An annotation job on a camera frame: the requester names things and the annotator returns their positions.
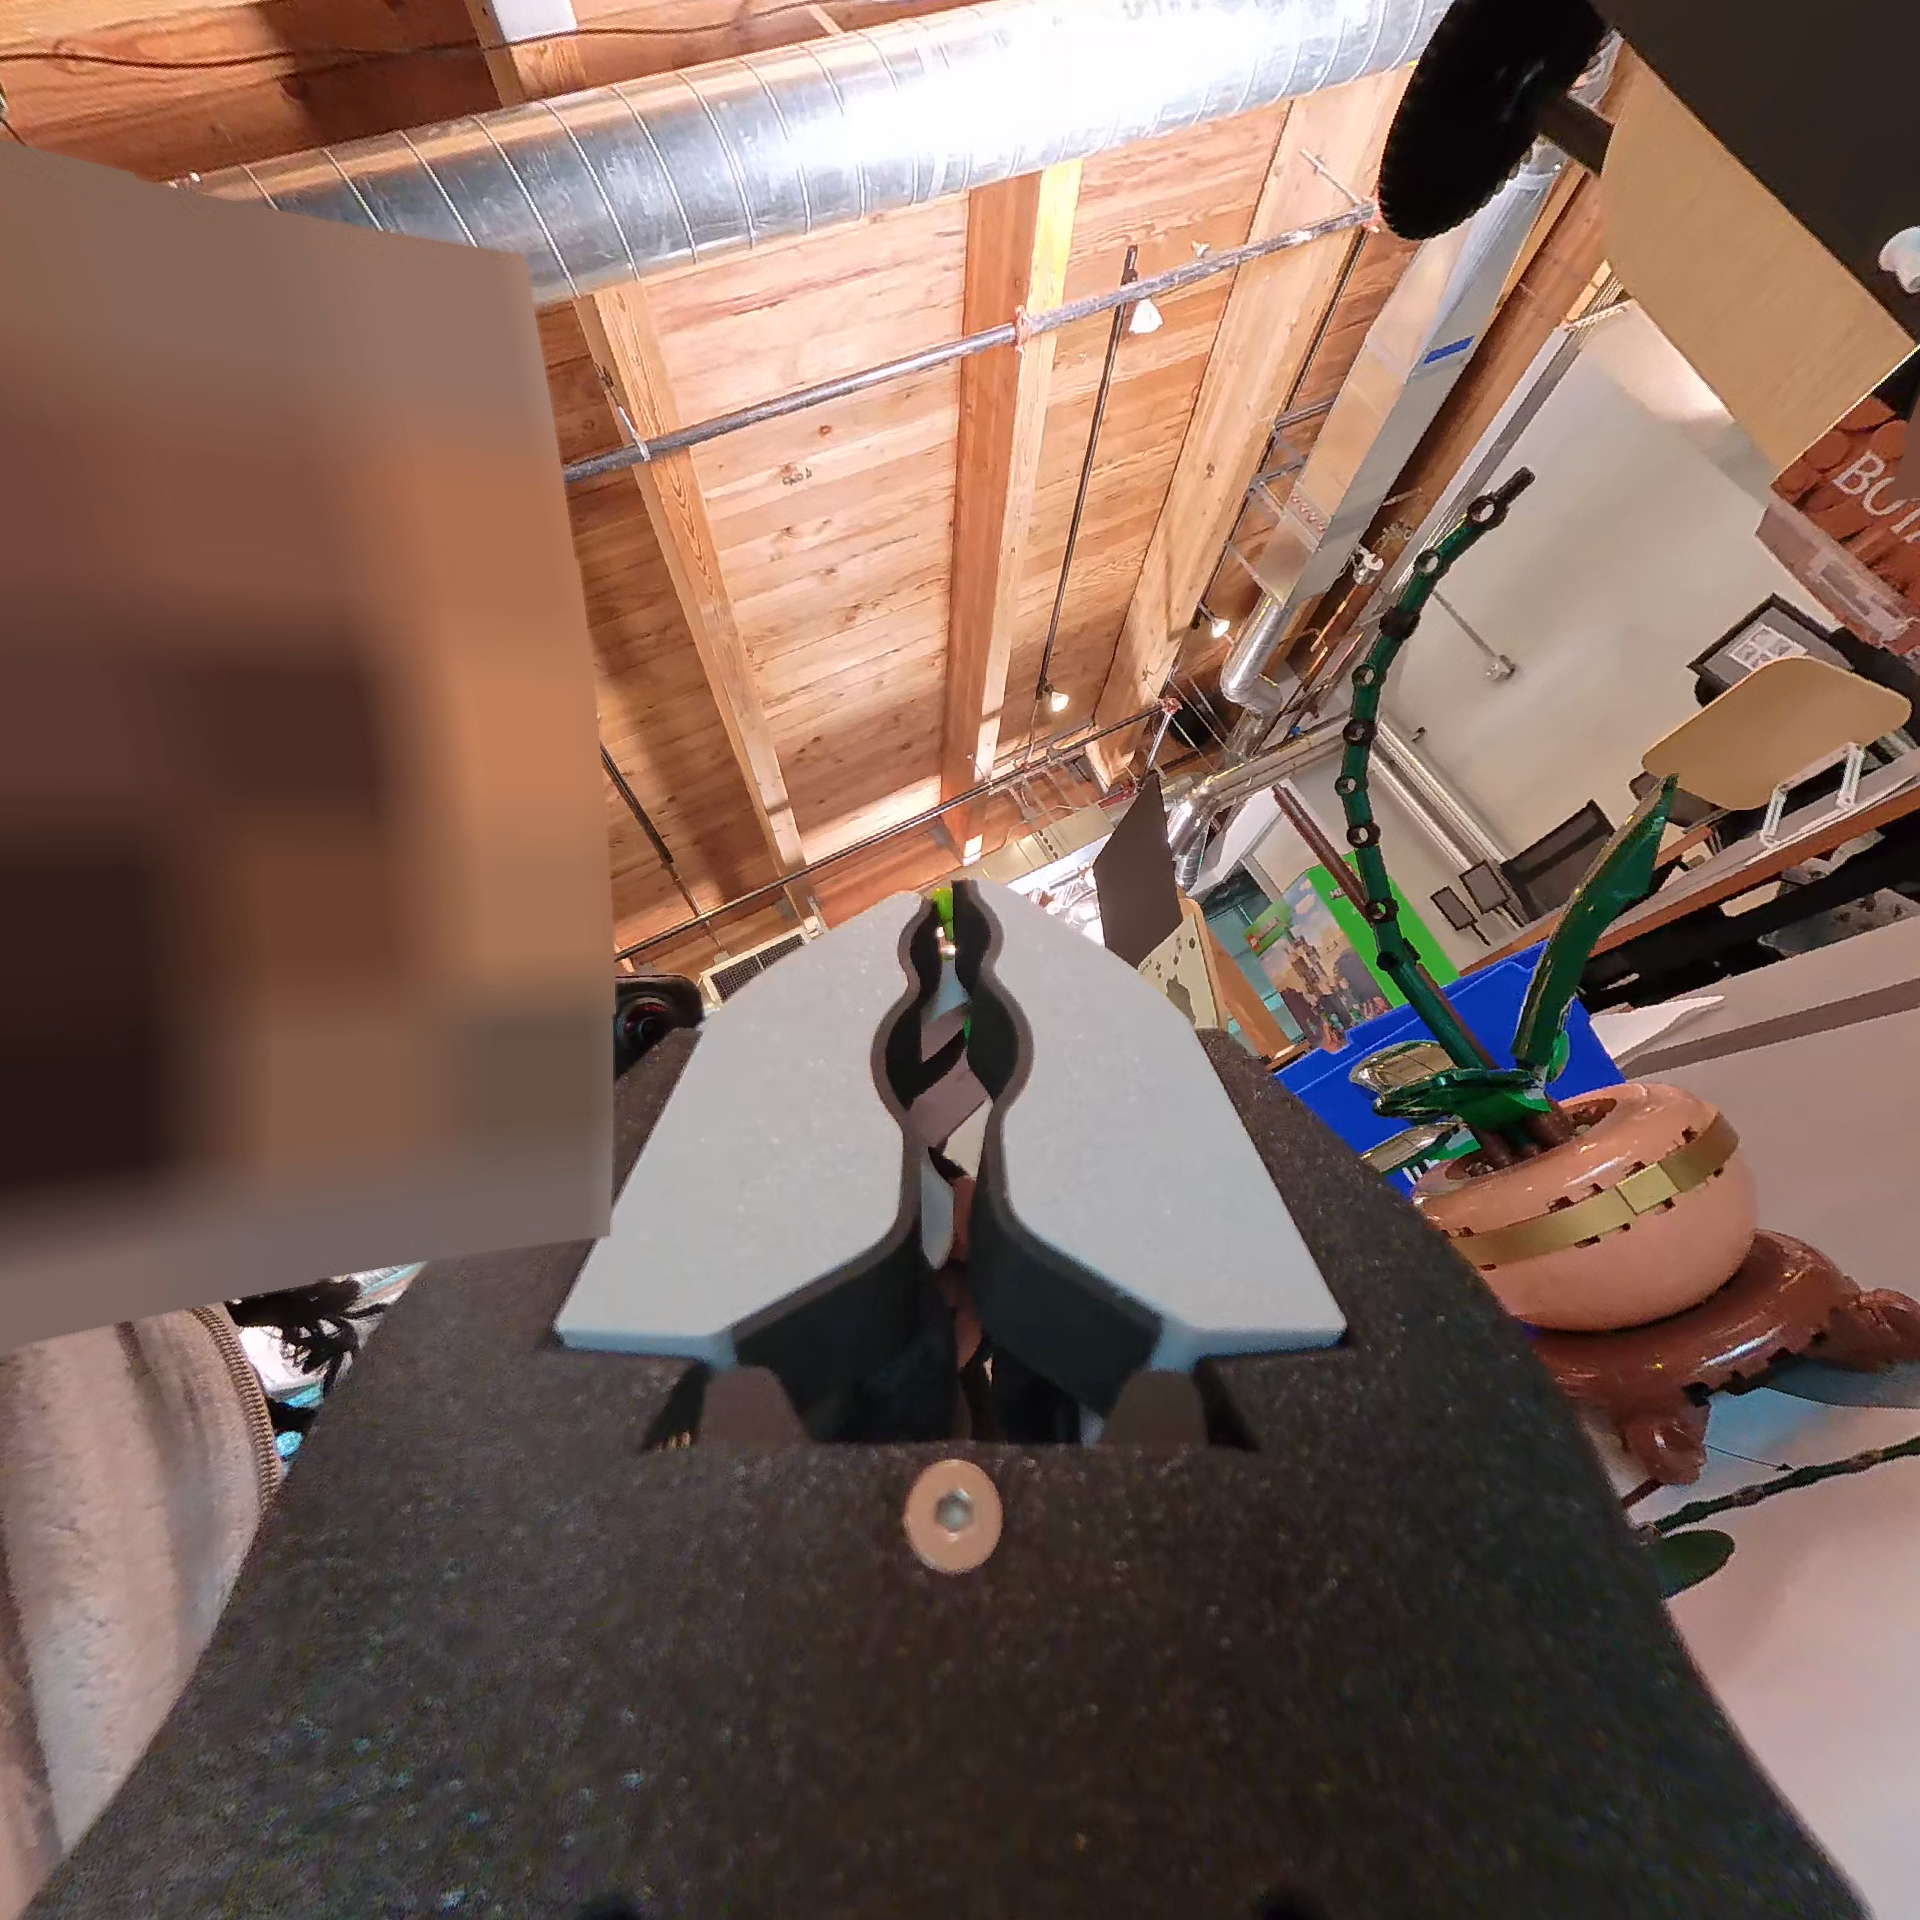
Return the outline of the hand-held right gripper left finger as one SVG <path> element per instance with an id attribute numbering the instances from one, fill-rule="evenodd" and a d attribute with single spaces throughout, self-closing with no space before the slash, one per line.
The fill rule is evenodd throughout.
<path id="1" fill-rule="evenodd" d="M 816 1439 L 960 1437 L 963 1203 L 911 1117 L 942 933 L 893 895 L 707 1021 L 559 1310 L 568 1350 L 765 1371 Z"/>

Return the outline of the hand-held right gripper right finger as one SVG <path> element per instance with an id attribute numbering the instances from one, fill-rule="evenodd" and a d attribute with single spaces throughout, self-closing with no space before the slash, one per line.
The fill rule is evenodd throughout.
<path id="1" fill-rule="evenodd" d="M 1348 1321 L 1165 994 L 999 883 L 952 890 L 990 1096 L 970 1284 L 997 1357 L 1106 1420 L 1147 1373 L 1323 1353 Z"/>

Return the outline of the green toy bud stem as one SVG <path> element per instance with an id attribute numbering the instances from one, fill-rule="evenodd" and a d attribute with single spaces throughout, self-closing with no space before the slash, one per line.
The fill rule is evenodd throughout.
<path id="1" fill-rule="evenodd" d="M 931 1060 L 949 1044 L 963 1047 L 970 1038 L 974 1012 L 972 992 L 958 967 L 954 886 L 944 883 L 944 886 L 933 888 L 929 899 L 938 919 L 940 979 L 922 1019 L 922 1058 L 926 1060 Z"/>

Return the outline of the white ceiling vent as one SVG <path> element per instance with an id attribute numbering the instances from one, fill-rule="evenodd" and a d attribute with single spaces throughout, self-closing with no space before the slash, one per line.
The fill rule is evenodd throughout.
<path id="1" fill-rule="evenodd" d="M 748 988 L 756 978 L 761 978 L 775 963 L 788 958 L 790 954 L 800 953 L 804 947 L 813 945 L 822 933 L 822 924 L 816 919 L 809 919 L 804 920 L 800 926 L 782 929 L 766 942 L 756 944 L 740 953 L 725 954 L 700 974 L 700 990 L 706 1006 L 725 1006 L 743 988 Z"/>

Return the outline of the large blue storage bin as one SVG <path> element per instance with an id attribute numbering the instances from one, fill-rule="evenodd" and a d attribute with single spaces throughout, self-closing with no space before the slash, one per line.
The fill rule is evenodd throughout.
<path id="1" fill-rule="evenodd" d="M 1459 1021 L 1487 1044 L 1498 1069 L 1514 1067 L 1514 1033 L 1520 1026 L 1534 967 L 1545 944 L 1477 969 L 1446 983 L 1445 994 Z M 1375 1112 L 1375 1096 L 1353 1081 L 1353 1069 L 1394 1044 L 1427 1044 L 1430 1033 L 1418 1012 L 1398 1006 L 1357 1026 L 1339 1053 L 1317 1051 L 1300 1063 L 1282 1069 L 1280 1083 L 1292 1090 L 1332 1133 L 1364 1155 L 1394 1135 L 1394 1126 Z M 1588 1090 L 1622 1085 L 1620 1071 L 1604 1044 L 1597 1038 L 1593 1017 L 1575 1001 L 1568 1015 L 1568 1060 L 1552 1083 L 1555 1101 L 1568 1103 Z"/>

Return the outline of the beige printed sign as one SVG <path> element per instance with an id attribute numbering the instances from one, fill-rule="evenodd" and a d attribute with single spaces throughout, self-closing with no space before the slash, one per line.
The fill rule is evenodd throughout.
<path id="1" fill-rule="evenodd" d="M 1180 895 L 1176 929 L 1156 944 L 1146 960 L 1137 963 L 1137 972 L 1196 1031 L 1224 1031 L 1260 1051 L 1239 1019 L 1239 1008 L 1246 1003 L 1253 988 L 1190 897 Z"/>

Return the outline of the green display poster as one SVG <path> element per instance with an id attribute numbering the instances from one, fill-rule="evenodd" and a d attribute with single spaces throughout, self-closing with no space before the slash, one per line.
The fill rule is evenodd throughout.
<path id="1" fill-rule="evenodd" d="M 1373 1021 L 1405 1010 L 1405 990 L 1380 967 L 1362 910 L 1323 867 L 1278 892 L 1251 874 L 1239 911 L 1266 997 L 1309 1047 L 1334 1051 Z"/>

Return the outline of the dark hanging panel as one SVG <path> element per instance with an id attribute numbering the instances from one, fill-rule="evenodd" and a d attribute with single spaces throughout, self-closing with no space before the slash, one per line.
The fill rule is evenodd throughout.
<path id="1" fill-rule="evenodd" d="M 1090 863 L 1103 945 L 1140 970 L 1183 926 L 1181 890 L 1167 845 L 1165 790 L 1153 772 L 1140 783 L 1103 852 Z"/>

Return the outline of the brick-built orchid plant pot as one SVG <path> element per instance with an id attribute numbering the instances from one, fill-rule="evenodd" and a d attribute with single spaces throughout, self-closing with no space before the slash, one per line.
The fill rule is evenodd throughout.
<path id="1" fill-rule="evenodd" d="M 1808 770 L 1847 763 L 1906 725 L 1906 700 L 1844 668 L 1783 659 L 1754 670 L 1643 754 L 1654 790 L 1597 854 L 1534 967 L 1498 1067 L 1436 985 L 1405 933 L 1371 804 L 1380 697 L 1393 664 L 1459 559 L 1500 528 L 1532 473 L 1471 502 L 1419 553 L 1380 636 L 1353 668 L 1337 793 L 1351 863 L 1337 877 L 1357 899 L 1380 970 L 1405 994 L 1448 1069 L 1375 1097 L 1380 1117 L 1439 1124 L 1473 1149 L 1414 1187 L 1423 1221 L 1530 1332 L 1573 1403 L 1589 1409 L 1656 1488 L 1693 1482 L 1706 1464 L 1709 1398 L 1759 1380 L 1783 1357 L 1815 1353 L 1847 1371 L 1917 1360 L 1917 1301 L 1865 1291 L 1808 1242 L 1759 1226 L 1752 1165 L 1736 1128 L 1693 1090 L 1622 1083 L 1557 1103 L 1552 1085 L 1570 1012 L 1602 938 L 1652 895 L 1672 804 L 1752 811 Z"/>

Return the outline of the metal ceiling pipe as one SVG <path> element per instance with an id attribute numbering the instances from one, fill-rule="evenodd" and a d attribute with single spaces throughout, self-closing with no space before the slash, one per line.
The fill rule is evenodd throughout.
<path id="1" fill-rule="evenodd" d="M 1241 269 L 1264 264 L 1282 253 L 1301 249 L 1323 239 L 1353 233 L 1360 228 L 1373 228 L 1380 221 L 1380 203 L 1364 201 L 1343 213 L 1332 213 L 1317 222 L 1285 228 L 1267 239 L 1242 244 L 1239 249 L 1207 253 L 1190 264 L 1165 271 L 1160 278 L 1126 278 L 1117 289 L 1090 296 L 1083 301 L 1060 305 L 1045 312 L 1020 312 L 1010 321 L 942 342 L 917 353 L 899 357 L 854 373 L 808 385 L 804 389 L 756 401 L 691 425 L 655 430 L 630 446 L 621 446 L 598 453 L 587 462 L 564 466 L 564 485 L 587 485 L 604 477 L 654 468 L 679 453 L 688 453 L 713 443 L 747 432 L 757 426 L 786 421 L 811 414 L 833 403 L 852 400 L 879 391 L 893 383 L 917 378 L 947 367 L 983 358 L 994 351 L 1022 351 L 1028 346 L 1051 339 L 1067 328 L 1087 324 L 1090 319 L 1131 314 L 1149 301 L 1164 301 L 1174 294 L 1187 292 L 1210 283 L 1214 278 L 1237 278 Z"/>

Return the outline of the person's grey hoodie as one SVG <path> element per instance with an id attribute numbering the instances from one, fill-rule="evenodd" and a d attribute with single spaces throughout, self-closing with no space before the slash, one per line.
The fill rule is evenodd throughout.
<path id="1" fill-rule="evenodd" d="M 2 1357 L 2 1915 L 144 1758 L 283 1470 L 226 1307 Z"/>

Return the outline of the black framed picture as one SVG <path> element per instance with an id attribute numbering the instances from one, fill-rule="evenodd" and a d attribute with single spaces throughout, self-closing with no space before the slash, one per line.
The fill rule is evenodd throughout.
<path id="1" fill-rule="evenodd" d="M 1752 673 L 1786 659 L 1811 659 L 1851 670 L 1827 629 L 1772 596 L 1690 663 L 1695 706 L 1708 707 Z"/>

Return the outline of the white instruction booklet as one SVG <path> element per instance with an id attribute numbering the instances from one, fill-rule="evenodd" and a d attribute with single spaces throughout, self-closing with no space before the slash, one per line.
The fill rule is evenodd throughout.
<path id="1" fill-rule="evenodd" d="M 1917 1366 L 1783 1366 L 1717 1396 L 1693 1488 L 1643 1495 L 1636 1522 L 1722 1532 L 1733 1557 L 1672 1620 L 1736 1731 L 1874 1917 L 1919 1915 L 1917 1454 L 1742 1509 L 1785 1475 L 1917 1443 Z"/>

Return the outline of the black round disc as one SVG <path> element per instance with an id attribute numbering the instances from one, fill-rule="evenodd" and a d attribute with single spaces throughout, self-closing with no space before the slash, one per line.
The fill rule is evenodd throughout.
<path id="1" fill-rule="evenodd" d="M 1588 2 L 1455 2 L 1443 17 L 1380 153 L 1380 221 L 1428 242 L 1496 199 L 1534 147 L 1586 171 L 1613 126 L 1573 88 L 1613 31 Z"/>

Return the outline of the silver air duct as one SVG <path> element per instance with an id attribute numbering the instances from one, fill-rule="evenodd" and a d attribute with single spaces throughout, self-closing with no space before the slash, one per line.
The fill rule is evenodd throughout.
<path id="1" fill-rule="evenodd" d="M 1165 843 L 1185 897 L 1203 892 L 1214 840 L 1258 793 L 1337 747 L 1344 716 L 1325 716 L 1330 695 L 1285 668 L 1287 620 L 1287 607 L 1264 596 L 1239 630 L 1219 681 L 1239 713 L 1228 761 L 1210 775 L 1178 781 L 1165 804 Z"/>
<path id="2" fill-rule="evenodd" d="M 176 187 L 509 253 L 541 305 L 564 305 L 1391 74 L 1443 15 L 979 4 Z"/>

